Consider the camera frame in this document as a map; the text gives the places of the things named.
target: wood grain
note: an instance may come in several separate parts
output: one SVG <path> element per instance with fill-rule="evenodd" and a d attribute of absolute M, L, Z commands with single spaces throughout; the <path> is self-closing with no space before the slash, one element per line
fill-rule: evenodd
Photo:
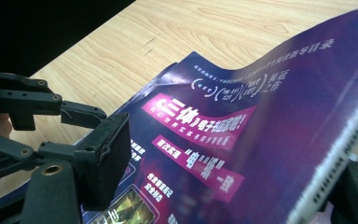
<path fill-rule="evenodd" d="M 238 69 L 323 21 L 358 8 L 358 1 L 138 0 L 37 72 L 65 100 L 114 112 L 159 71 L 196 51 Z M 37 131 L 11 138 L 73 144 L 89 130 L 37 116 Z M 28 173 L 0 183 L 0 196 Z"/>

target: magazine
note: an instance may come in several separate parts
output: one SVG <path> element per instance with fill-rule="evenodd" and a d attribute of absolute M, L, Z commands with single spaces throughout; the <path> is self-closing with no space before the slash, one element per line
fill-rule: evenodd
<path fill-rule="evenodd" d="M 116 113 L 132 159 L 87 223 L 306 223 L 358 140 L 358 10 L 238 70 L 196 52 Z"/>

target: dark area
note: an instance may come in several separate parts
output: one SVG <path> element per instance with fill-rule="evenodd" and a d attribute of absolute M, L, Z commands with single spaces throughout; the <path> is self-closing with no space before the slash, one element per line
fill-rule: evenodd
<path fill-rule="evenodd" d="M 31 76 L 134 0 L 0 0 L 0 72 Z"/>

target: wooden table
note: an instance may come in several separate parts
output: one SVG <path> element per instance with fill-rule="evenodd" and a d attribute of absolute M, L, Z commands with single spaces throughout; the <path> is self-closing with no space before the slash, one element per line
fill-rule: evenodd
<path fill-rule="evenodd" d="M 37 72 L 65 100 L 111 114 L 159 71 L 195 50 L 238 69 L 284 40 L 358 8 L 358 1 L 138 0 Z M 37 149 L 42 141 L 73 144 L 89 130 L 35 118 L 36 132 L 11 138 Z M 0 195 L 30 172 L 0 182 Z"/>

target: pink label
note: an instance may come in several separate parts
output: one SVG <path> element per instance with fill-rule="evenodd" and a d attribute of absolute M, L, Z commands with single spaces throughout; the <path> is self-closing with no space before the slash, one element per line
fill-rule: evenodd
<path fill-rule="evenodd" d="M 213 191 L 213 197 L 216 200 L 230 202 L 244 180 L 242 175 L 222 168 L 224 162 L 218 158 L 200 161 L 198 152 L 183 151 L 161 135 L 153 140 L 152 143 L 165 155 L 208 186 Z"/>
<path fill-rule="evenodd" d="M 252 106 L 227 116 L 210 118 L 165 94 L 158 94 L 142 109 L 187 141 L 204 147 L 231 149 L 255 112 Z"/>

